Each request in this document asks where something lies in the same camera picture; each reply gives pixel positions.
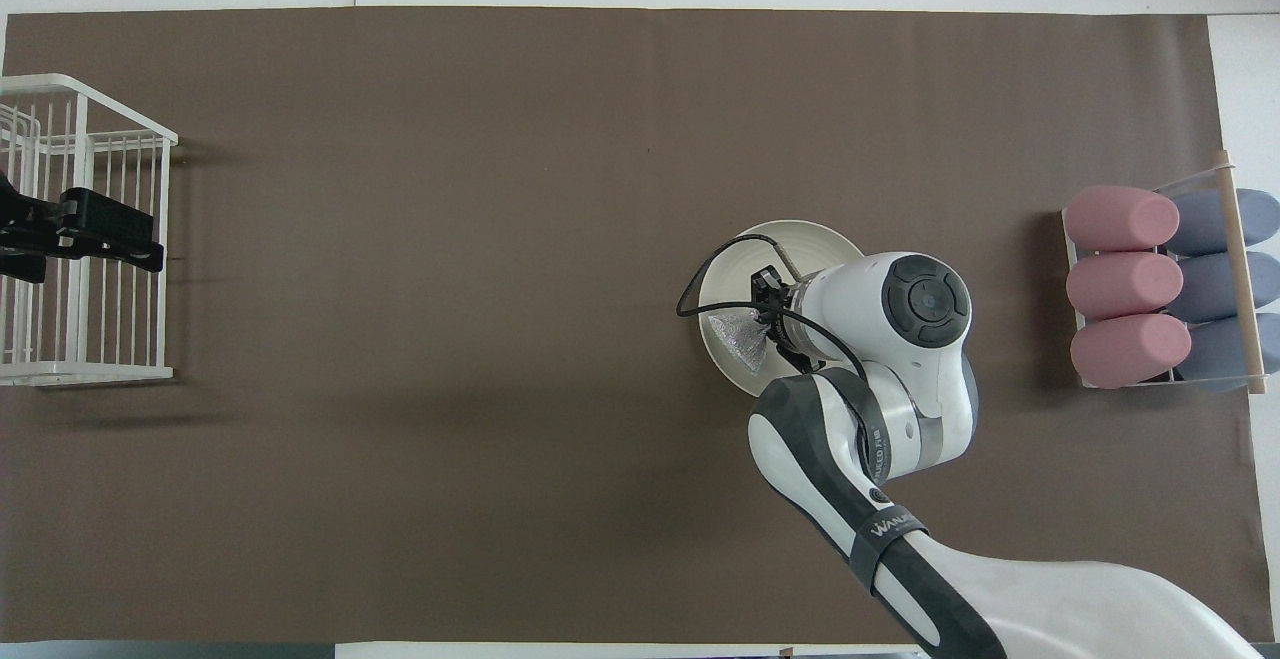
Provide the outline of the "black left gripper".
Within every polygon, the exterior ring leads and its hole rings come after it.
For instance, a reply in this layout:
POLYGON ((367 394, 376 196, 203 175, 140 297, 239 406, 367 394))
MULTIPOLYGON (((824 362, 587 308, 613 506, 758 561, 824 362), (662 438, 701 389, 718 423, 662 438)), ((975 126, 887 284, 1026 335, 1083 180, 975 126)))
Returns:
POLYGON ((70 241, 63 248, 65 258, 110 258, 147 273, 163 271, 165 250, 155 241, 151 214, 93 189, 64 191, 58 225, 52 209, 52 203, 20 195, 3 173, 3 276, 44 284, 58 235, 70 241))

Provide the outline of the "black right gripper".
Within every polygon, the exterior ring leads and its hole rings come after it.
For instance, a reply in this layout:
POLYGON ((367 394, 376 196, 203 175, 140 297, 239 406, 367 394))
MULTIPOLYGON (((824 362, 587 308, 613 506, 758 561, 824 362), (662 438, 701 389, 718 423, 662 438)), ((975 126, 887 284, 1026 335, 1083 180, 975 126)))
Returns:
POLYGON ((763 305, 763 308, 755 308, 755 312, 756 322, 765 328, 767 340, 792 369, 803 372, 803 353, 796 352, 786 325, 790 311, 788 285, 782 280, 777 267, 763 267, 753 273, 750 282, 753 302, 763 305))

